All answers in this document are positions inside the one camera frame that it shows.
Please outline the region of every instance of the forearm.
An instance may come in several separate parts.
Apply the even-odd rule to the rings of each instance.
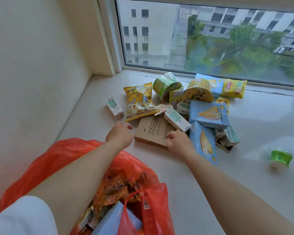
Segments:
[[[226,234],[294,234],[294,225],[198,154],[185,159]]]
[[[120,151],[120,146],[107,142],[57,171],[28,193],[41,198],[50,207],[59,235],[70,233]]]

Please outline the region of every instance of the white sleeve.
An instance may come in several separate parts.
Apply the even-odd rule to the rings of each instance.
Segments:
[[[0,235],[57,235],[48,205],[35,196],[19,198],[0,213]]]

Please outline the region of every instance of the green instant noodle cup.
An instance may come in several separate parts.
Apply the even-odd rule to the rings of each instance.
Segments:
[[[270,164],[271,167],[277,170],[282,170],[289,168],[292,159],[293,155],[289,150],[275,149],[271,151]]]
[[[161,99],[162,103],[169,102],[169,91],[180,87],[182,87],[182,83],[180,83],[171,72],[158,77],[152,85],[153,90]]]

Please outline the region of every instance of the white building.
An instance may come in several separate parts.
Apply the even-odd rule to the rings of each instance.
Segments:
[[[117,0],[126,63],[164,68],[178,4]]]
[[[294,49],[294,13],[200,6],[197,19],[205,24],[202,34],[214,37],[229,38],[230,29],[240,23],[251,23],[263,34],[285,32],[282,44]]]

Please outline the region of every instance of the window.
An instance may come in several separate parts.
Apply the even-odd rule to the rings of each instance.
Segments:
[[[294,13],[274,6],[264,11],[141,0],[115,3],[115,24],[129,66],[127,60],[142,68],[294,86]],[[126,36],[127,28],[133,28],[133,35]]]
[[[268,27],[266,28],[266,30],[272,30],[277,23],[278,23],[277,21],[271,21]]]
[[[224,34],[225,31],[226,31],[226,28],[221,28],[220,34]]]
[[[135,27],[135,26],[133,27],[133,35],[137,36],[137,27]]]
[[[148,36],[148,27],[142,27],[142,36]]]
[[[123,34],[124,35],[129,35],[129,27],[128,26],[123,27]]]
[[[127,51],[131,51],[131,44],[130,43],[125,43],[125,48]]]
[[[231,16],[231,15],[225,15],[223,18],[222,23],[228,23],[228,24],[232,24],[232,21],[234,20],[235,16]]]
[[[216,28],[215,26],[211,26],[209,29],[209,32],[213,32],[215,28]]]
[[[147,43],[143,43],[143,51],[148,51],[148,44]]]
[[[149,17],[149,10],[142,10],[142,17],[148,18]]]
[[[211,21],[220,23],[222,17],[223,17],[223,14],[214,13],[212,15]]]

